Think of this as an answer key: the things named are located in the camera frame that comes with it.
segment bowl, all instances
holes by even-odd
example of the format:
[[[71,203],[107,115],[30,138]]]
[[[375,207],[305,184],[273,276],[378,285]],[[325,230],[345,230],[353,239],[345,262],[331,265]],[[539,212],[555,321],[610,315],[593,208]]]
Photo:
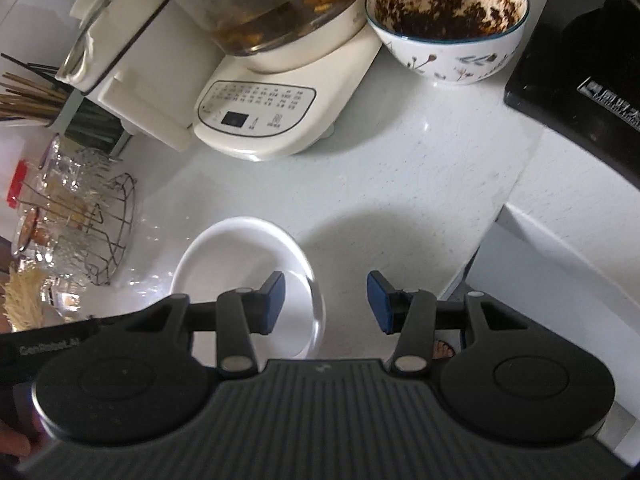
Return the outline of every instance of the bowl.
[[[228,218],[202,232],[184,253],[171,293],[214,301],[235,288],[260,288],[274,270],[285,275],[285,301],[273,332],[251,334],[260,368],[268,359],[315,357],[324,333],[324,301],[314,272],[291,236],[259,218]],[[216,335],[196,332],[193,355],[216,365]]]
[[[529,0],[366,0],[366,11],[403,66],[441,84],[465,85],[507,65]]]

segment control panel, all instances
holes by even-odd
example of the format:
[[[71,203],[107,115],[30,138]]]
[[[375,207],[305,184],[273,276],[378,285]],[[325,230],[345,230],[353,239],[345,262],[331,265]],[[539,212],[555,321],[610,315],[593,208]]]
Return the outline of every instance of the control panel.
[[[273,137],[296,126],[315,98],[308,87],[219,80],[198,105],[198,118],[225,134]]]

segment white bowl with floral pattern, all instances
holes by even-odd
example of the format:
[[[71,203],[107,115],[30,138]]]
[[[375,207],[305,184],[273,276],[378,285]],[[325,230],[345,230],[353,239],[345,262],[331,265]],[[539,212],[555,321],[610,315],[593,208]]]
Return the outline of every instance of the white bowl with floral pattern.
[[[489,77],[507,65],[522,39],[529,16],[529,0],[501,0],[511,2],[508,9],[510,18],[504,22],[501,20],[507,20],[506,11],[499,7],[503,4],[497,4],[497,0],[477,1],[486,9],[487,16],[489,13],[494,16],[498,11],[502,13],[496,15],[498,21],[494,23],[495,27],[502,27],[502,31],[475,38],[436,40],[408,36],[394,30],[401,28],[395,25],[403,19],[402,16],[398,18],[403,9],[413,6],[428,10],[431,3],[427,0],[402,0],[400,10],[393,2],[395,7],[392,11],[389,10],[392,0],[366,0],[367,19],[403,66],[441,84],[465,85]]]

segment white plate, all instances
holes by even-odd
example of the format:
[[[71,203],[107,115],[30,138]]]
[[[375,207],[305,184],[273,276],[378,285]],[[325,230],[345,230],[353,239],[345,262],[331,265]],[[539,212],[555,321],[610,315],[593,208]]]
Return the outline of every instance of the white plate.
[[[212,225],[184,253],[171,292],[214,301],[227,290],[260,288],[274,270],[285,275],[285,301],[273,332],[251,336],[258,363],[262,368],[267,359],[313,358],[324,333],[324,301],[304,253],[274,224],[237,217]],[[195,333],[193,355],[215,365],[215,334]]]

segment black stove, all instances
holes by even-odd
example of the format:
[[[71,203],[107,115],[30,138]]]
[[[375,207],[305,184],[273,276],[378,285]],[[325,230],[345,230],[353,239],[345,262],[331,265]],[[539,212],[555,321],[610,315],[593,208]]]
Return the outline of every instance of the black stove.
[[[504,101],[640,187],[640,0],[548,0]]]

